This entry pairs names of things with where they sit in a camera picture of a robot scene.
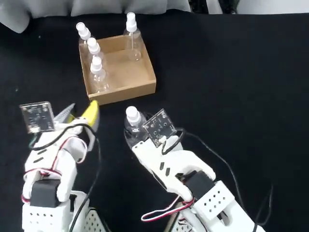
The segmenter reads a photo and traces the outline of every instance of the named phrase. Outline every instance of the black table surface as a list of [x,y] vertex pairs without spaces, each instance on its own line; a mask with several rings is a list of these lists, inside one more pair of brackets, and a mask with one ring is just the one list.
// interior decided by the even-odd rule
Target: black table surface
[[[57,113],[75,102],[81,113],[89,103],[75,31],[80,20],[103,38],[122,34],[126,17],[49,17],[33,20],[23,34],[0,26],[1,231],[21,230],[23,165],[31,137],[18,105],[50,101]],[[273,184],[267,231],[308,231],[309,14],[168,11],[138,15],[137,21],[157,90],[100,108],[103,171],[90,205],[113,232],[163,231],[167,218],[142,223],[140,216],[165,207],[175,195],[130,152],[123,120],[129,105],[152,113],[165,108],[177,127],[199,135],[230,163],[252,218]],[[190,138],[183,145],[236,195],[221,161]],[[75,189],[88,191],[96,165],[96,154],[88,154],[78,166]]]

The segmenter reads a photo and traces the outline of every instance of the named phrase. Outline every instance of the gray fabric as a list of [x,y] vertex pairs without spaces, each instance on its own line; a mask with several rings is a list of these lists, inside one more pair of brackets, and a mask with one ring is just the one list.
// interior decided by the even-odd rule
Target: gray fabric
[[188,0],[0,0],[0,22],[22,33],[31,18],[100,13],[190,11]]

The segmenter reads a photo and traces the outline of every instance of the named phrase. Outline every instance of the plastic bottle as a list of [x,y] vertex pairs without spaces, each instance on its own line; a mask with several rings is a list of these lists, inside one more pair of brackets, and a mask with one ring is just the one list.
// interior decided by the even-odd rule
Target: plastic bottle
[[107,73],[103,69],[100,57],[94,56],[90,65],[91,87],[94,93],[104,92],[110,89]]
[[126,109],[125,128],[131,134],[132,138],[139,141],[145,141],[147,139],[147,134],[142,128],[146,121],[146,117],[136,107],[129,106]]
[[78,44],[82,44],[85,48],[87,48],[87,40],[91,37],[89,29],[82,22],[76,24],[76,29],[78,30],[78,34],[80,36]]
[[104,65],[104,54],[103,52],[101,52],[101,48],[97,40],[91,37],[87,40],[87,44],[88,44],[88,49],[89,49],[88,62],[89,63],[92,62],[92,58],[96,56],[96,57],[101,58],[101,60],[103,61],[103,65]]
[[124,32],[126,39],[126,50],[130,60],[141,59],[142,37],[140,30],[137,28],[135,14],[129,12],[126,15],[126,29]]

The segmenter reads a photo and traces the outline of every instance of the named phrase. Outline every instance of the bottle cap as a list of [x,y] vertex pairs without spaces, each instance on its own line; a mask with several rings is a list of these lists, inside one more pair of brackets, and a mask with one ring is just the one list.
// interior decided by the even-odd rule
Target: bottle cap
[[100,57],[93,56],[90,65],[90,71],[93,74],[99,74],[102,70],[102,60]]
[[135,106],[129,106],[126,109],[126,118],[128,122],[131,124],[131,126],[136,126],[141,121],[140,112],[137,110]]
[[93,37],[89,38],[87,40],[87,44],[88,44],[89,52],[92,55],[96,55],[101,51],[101,48],[100,48],[100,46],[99,46],[99,44],[98,44],[98,42],[95,38],[93,38]]
[[82,40],[88,40],[91,37],[89,29],[85,26],[84,23],[80,22],[76,24],[76,29]]
[[137,30],[135,14],[133,12],[129,12],[126,15],[126,30],[128,32],[135,32]]

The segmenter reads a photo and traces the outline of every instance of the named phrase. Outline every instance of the brown cardboard box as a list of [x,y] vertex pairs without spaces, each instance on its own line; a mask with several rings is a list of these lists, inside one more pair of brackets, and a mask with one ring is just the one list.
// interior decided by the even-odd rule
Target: brown cardboard box
[[130,61],[125,50],[124,37],[115,36],[98,40],[106,59],[106,71],[109,75],[111,90],[92,93],[90,88],[90,67],[87,56],[80,47],[84,83],[89,99],[97,100],[100,105],[119,102],[151,93],[155,93],[156,78],[145,44],[142,45],[142,59]]

